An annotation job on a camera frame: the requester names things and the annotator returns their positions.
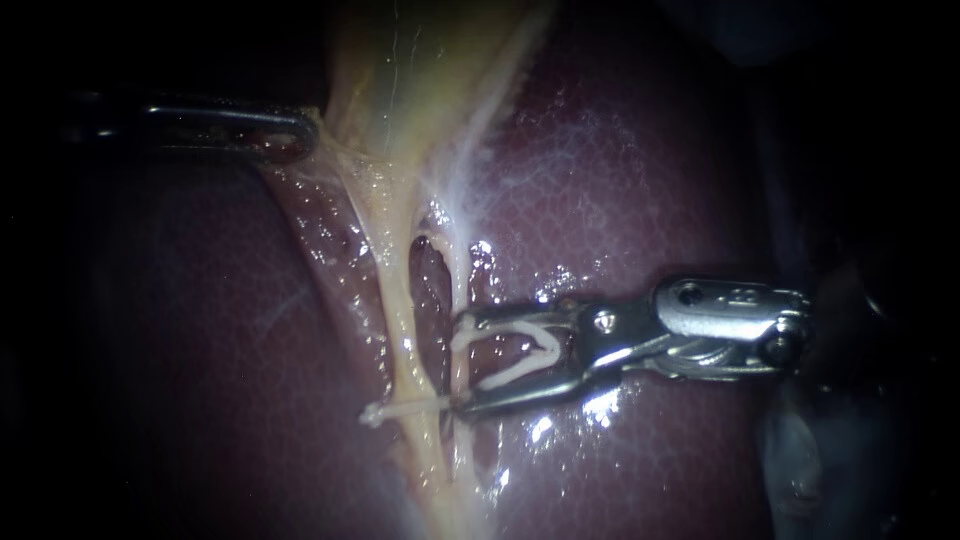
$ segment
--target screw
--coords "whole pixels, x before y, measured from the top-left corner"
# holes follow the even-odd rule
[[[613,328],[617,325],[617,316],[606,309],[598,311],[593,316],[593,325],[597,327],[601,334],[609,334],[613,332]]]

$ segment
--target dark background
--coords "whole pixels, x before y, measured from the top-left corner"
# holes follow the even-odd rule
[[[672,21],[702,51],[705,66],[736,71],[745,95],[776,118],[775,137],[791,171],[785,182],[809,217],[805,255],[814,276],[860,246],[896,241],[898,256],[889,270],[916,345],[916,357],[903,358],[900,367],[928,379],[928,401],[918,418],[928,438],[925,469],[913,486],[920,495],[904,514],[911,524],[904,537],[926,536],[946,518],[942,497],[929,497],[934,484],[928,479],[945,474],[951,463],[938,443],[952,425],[943,418],[954,408],[950,379],[926,361],[952,358],[946,344],[957,227],[950,219],[955,173],[945,162],[954,120],[943,95],[954,68],[938,59],[949,36],[938,30],[943,17],[921,6],[795,2],[814,13],[803,21],[816,32],[793,28],[786,46],[738,56],[731,53],[736,43],[740,50],[763,50],[761,38],[743,48],[743,39],[750,41],[744,36],[765,34],[750,28],[782,28],[790,13],[774,9],[739,20],[727,33],[711,32],[729,16],[718,3],[665,3],[669,19],[657,6],[633,3],[615,4],[611,16]],[[70,278],[71,261],[82,256],[71,221],[83,204],[76,183],[108,162],[60,142],[63,93],[133,83],[291,105],[321,105],[326,95],[321,6],[73,10],[24,17],[30,37],[6,38],[11,118],[0,203],[6,287],[0,485],[8,503],[0,514],[14,518],[4,527],[25,527],[13,536],[60,526],[128,532],[149,522],[142,510],[150,495],[116,489],[123,483],[116,459],[122,447],[102,414],[112,406],[110,393],[102,391],[110,383],[84,369],[90,336],[73,322],[83,317]],[[743,39],[730,41],[730,35]],[[718,49],[727,52],[726,63]]]

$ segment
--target metal jaw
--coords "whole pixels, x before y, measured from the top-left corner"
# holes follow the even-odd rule
[[[470,310],[457,319],[455,350],[519,333],[536,340],[541,352],[505,370],[513,370],[505,377],[481,381],[467,396],[452,396],[450,407],[461,416],[482,417],[546,406],[615,387],[624,372],[634,370],[709,381],[775,375],[805,348],[809,311],[810,302],[797,291],[691,277],[665,280],[651,295],[630,302],[566,299]],[[559,360],[551,329],[574,335],[576,357],[535,374]]]

